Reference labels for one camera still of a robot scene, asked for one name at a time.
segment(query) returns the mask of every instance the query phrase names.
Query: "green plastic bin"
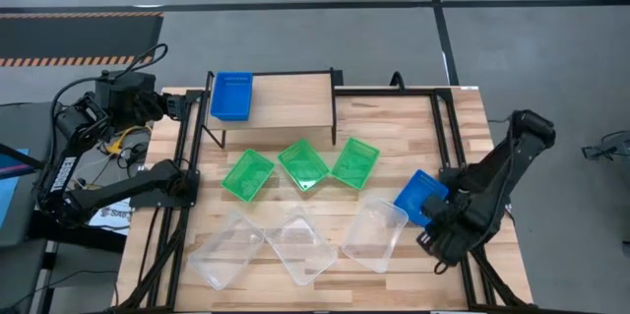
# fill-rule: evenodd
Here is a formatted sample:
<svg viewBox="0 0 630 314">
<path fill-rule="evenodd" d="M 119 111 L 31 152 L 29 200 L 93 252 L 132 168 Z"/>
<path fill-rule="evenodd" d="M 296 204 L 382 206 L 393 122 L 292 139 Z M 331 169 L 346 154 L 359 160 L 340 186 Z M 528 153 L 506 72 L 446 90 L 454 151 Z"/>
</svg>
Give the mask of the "green plastic bin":
<svg viewBox="0 0 630 314">
<path fill-rule="evenodd" d="M 343 183 L 361 190 L 365 187 L 380 153 L 378 149 L 350 138 L 331 174 Z"/>
<path fill-rule="evenodd" d="M 280 153 L 278 160 L 302 191 L 308 191 L 328 175 L 328 166 L 304 139 Z"/>
<path fill-rule="evenodd" d="M 253 150 L 245 151 L 220 184 L 245 202 L 251 202 L 269 179 L 275 165 Z"/>
</svg>

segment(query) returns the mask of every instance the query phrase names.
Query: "hazard tape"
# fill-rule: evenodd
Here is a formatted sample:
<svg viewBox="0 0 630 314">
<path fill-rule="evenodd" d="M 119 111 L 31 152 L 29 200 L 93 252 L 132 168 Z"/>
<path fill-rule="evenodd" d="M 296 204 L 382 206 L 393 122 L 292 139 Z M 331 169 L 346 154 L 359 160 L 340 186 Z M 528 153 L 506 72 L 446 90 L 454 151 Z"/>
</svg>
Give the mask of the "hazard tape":
<svg viewBox="0 0 630 314">
<path fill-rule="evenodd" d="M 127 65 L 133 62 L 135 58 L 135 56 L 0 58 L 0 67 L 58 67 L 113 64 Z M 144 63 L 149 63 L 152 59 L 152 57 L 147 57 L 144 59 Z"/>
<path fill-rule="evenodd" d="M 72 18 L 112 18 L 112 17 L 163 17 L 163 12 L 138 13 L 60 13 L 60 14 L 0 14 L 0 19 L 72 19 Z"/>
</svg>

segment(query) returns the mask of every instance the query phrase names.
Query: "plastic bin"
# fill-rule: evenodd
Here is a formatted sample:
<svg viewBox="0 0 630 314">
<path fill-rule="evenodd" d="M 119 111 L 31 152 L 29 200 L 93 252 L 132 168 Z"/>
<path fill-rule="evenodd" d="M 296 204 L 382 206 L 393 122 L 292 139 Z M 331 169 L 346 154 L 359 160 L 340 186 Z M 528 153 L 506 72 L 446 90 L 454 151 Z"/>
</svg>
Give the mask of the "plastic bin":
<svg viewBox="0 0 630 314">
<path fill-rule="evenodd" d="M 337 261 L 337 247 L 315 230 L 299 207 L 277 227 L 265 229 L 265 238 L 298 285 L 311 283 Z"/>
<path fill-rule="evenodd" d="M 303 139 L 280 153 L 278 160 L 302 191 L 309 190 L 328 175 L 328 166 Z"/>
<path fill-rule="evenodd" d="M 210 114 L 221 121 L 247 121 L 252 104 L 254 75 L 245 72 L 218 72 Z"/>
<path fill-rule="evenodd" d="M 387 271 L 407 213 L 377 197 L 367 197 L 346 233 L 342 251 L 379 274 Z"/>
<path fill-rule="evenodd" d="M 355 138 L 347 140 L 331 174 L 345 184 L 361 190 L 376 164 L 380 151 Z"/>
<path fill-rule="evenodd" d="M 226 288 L 247 267 L 265 242 L 263 231 L 232 211 L 219 232 L 188 255 L 188 265 L 216 290 Z"/>
<path fill-rule="evenodd" d="M 431 194 L 444 200 L 449 194 L 449 189 L 424 171 L 418 170 L 396 198 L 394 204 L 407 212 L 411 222 L 426 227 L 431 223 L 431 220 L 422 214 L 421 207 L 424 200 Z"/>
<path fill-rule="evenodd" d="M 275 165 L 253 150 L 247 150 L 220 184 L 245 202 L 251 202 L 263 188 Z"/>
</svg>

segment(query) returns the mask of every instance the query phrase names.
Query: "wooden table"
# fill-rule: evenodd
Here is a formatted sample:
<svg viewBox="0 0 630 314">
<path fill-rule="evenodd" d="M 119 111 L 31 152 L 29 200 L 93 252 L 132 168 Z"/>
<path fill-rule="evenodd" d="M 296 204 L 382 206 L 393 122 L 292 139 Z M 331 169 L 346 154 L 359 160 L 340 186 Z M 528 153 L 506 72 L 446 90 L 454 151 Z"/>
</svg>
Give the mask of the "wooden table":
<svg viewBox="0 0 630 314">
<path fill-rule="evenodd" d="M 181 94 L 185 89 L 165 91 Z M 475 88 L 453 88 L 453 97 L 467 161 L 479 161 L 493 148 L 480 93 Z M 376 195 L 394 201 L 417 168 L 437 175 L 441 161 L 431 111 L 429 98 L 425 96 L 338 96 L 340 142 L 336 146 L 330 143 L 328 128 L 277 128 L 257 130 L 255 133 L 246 130 L 228 131 L 230 143 L 224 150 L 204 134 L 199 161 L 202 183 L 198 203 L 192 209 L 188 222 L 175 310 L 466 308 L 460 270 L 450 269 L 444 275 L 434 275 L 436 260 L 415 243 L 419 229 L 410 223 L 401 235 L 385 274 L 372 272 L 340 251 L 337 263 L 313 283 L 297 286 L 271 247 L 265 244 L 238 282 L 225 290 L 216 291 L 185 264 L 187 254 L 199 248 L 213 231 L 218 230 L 224 215 L 233 209 L 248 215 L 261 227 L 266 227 L 276 224 L 290 208 L 301 205 L 312 215 L 321 233 L 331 243 L 339 245 L 362 198 Z M 441 112 L 447 139 L 451 141 L 446 108 L 442 107 Z M 193 124 L 191 121 L 188 145 Z M 172 157 L 177 129 L 178 123 L 167 119 L 156 123 L 149 145 L 149 166 Z M 356 137 L 380 149 L 381 156 L 362 191 L 328 178 L 316 190 L 301 193 L 281 167 L 275 169 L 257 200 L 251 204 L 243 203 L 221 188 L 221 180 L 245 149 L 252 148 L 271 160 L 277 160 L 277 154 L 300 137 L 306 138 L 330 166 L 334 164 L 348 137 Z M 448 147 L 450 151 L 453 150 L 452 144 Z M 126 298 L 136 286 L 152 215 L 153 210 L 140 210 L 133 215 L 118 278 L 121 298 Z M 146 269 L 156 252 L 158 226 L 159 221 L 154 230 Z M 490 263 L 515 293 L 531 301 L 521 251 L 510 221 L 503 221 L 501 231 L 486 245 L 486 252 Z M 169 269 L 167 265 L 160 282 L 158 304 L 165 300 Z M 482 286 L 474 263 L 472 274 L 477 301 L 482 302 Z"/>
</svg>

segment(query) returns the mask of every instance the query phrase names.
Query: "yellow cable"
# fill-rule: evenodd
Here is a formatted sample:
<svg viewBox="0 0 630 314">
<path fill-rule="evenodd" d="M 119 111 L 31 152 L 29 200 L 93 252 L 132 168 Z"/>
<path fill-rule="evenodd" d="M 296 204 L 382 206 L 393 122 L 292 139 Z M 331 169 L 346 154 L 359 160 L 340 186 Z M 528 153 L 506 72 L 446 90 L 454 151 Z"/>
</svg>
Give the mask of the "yellow cable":
<svg viewBox="0 0 630 314">
<path fill-rule="evenodd" d="M 122 153 L 122 145 L 123 142 L 125 141 L 125 138 L 127 137 L 127 135 L 135 130 L 139 130 L 139 129 L 143 129 L 146 128 L 149 130 L 149 132 L 153 132 L 153 129 L 149 126 L 133 126 L 133 127 L 129 127 L 127 128 L 122 135 L 120 136 L 120 138 L 118 138 L 118 140 L 116 142 L 114 142 L 111 146 L 105 146 L 105 149 L 110 153 L 110 154 L 114 154 L 114 155 L 119 155 Z"/>
</svg>

